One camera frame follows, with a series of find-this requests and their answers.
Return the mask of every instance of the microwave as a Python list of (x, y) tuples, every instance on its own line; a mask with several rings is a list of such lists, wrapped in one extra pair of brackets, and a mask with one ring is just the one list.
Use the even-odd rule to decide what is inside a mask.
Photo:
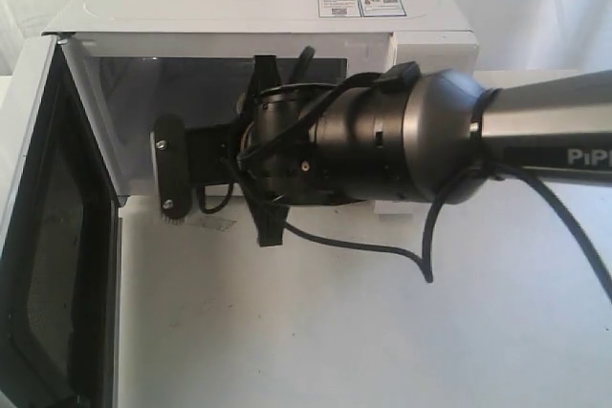
[(252, 73), (300, 51), (307, 81), (417, 61), (471, 73), (453, 0), (72, 0), (26, 40), (0, 105), (0, 392), (15, 407), (116, 402), (120, 208), (155, 196), (157, 116), (228, 122)]

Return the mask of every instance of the white microwave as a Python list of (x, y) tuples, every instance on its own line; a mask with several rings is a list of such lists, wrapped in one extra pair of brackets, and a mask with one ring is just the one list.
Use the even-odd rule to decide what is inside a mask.
[(305, 46), (307, 77), (331, 83), (408, 60), (470, 73), (478, 53), (452, 0), (73, 0), (26, 41), (0, 105), (0, 391), (14, 406), (112, 406), (118, 211), (156, 193), (153, 121), (227, 121), (255, 55), (283, 75)]

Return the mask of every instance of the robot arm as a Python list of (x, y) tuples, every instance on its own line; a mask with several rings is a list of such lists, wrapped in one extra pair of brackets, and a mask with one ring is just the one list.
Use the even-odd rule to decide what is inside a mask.
[[(262, 247), (285, 229), (319, 244), (392, 252), (413, 260), (431, 282), (431, 239), (440, 208), (469, 198), (486, 179), (515, 176), (557, 212), (612, 301), (612, 278), (571, 213), (541, 179), (612, 183), (612, 72), (506, 90), (467, 75), (422, 75), (416, 63), (339, 85), (299, 83), (312, 59), (302, 54), (292, 82), (279, 84), (273, 56), (256, 56), (238, 117), (185, 130), (162, 116), (152, 134), (160, 208), (177, 221), (196, 191), (239, 183)], [(396, 247), (311, 235), (287, 223), (293, 205), (363, 200), (432, 203), (423, 256)]]

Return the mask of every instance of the open microwave door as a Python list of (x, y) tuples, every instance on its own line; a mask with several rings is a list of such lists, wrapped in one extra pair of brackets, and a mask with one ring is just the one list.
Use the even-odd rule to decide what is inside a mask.
[(0, 405), (110, 407), (119, 203), (56, 42), (0, 102)]

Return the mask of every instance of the label sticker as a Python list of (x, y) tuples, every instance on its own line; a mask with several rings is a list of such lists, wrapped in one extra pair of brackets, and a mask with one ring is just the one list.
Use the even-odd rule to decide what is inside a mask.
[(402, 0), (360, 0), (360, 8), (365, 17), (405, 16)]
[(318, 0), (319, 18), (359, 18), (358, 0)]

